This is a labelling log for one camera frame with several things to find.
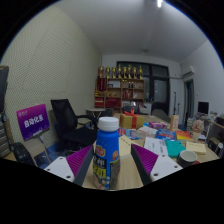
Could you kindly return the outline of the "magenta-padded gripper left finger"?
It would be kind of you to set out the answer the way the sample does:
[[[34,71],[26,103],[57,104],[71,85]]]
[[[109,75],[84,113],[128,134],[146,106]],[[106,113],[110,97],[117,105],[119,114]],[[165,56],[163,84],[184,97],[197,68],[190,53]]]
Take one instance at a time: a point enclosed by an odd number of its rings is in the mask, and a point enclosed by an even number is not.
[[[94,155],[94,147],[87,146],[68,157],[58,157],[45,171],[82,186]]]

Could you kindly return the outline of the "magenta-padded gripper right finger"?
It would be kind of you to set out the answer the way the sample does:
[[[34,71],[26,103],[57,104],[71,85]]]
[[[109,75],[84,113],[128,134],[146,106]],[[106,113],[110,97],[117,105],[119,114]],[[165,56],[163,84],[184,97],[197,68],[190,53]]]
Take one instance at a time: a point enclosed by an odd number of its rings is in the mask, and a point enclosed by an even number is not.
[[[136,144],[131,145],[131,155],[144,185],[150,184],[182,169],[182,167],[169,156],[157,155]]]

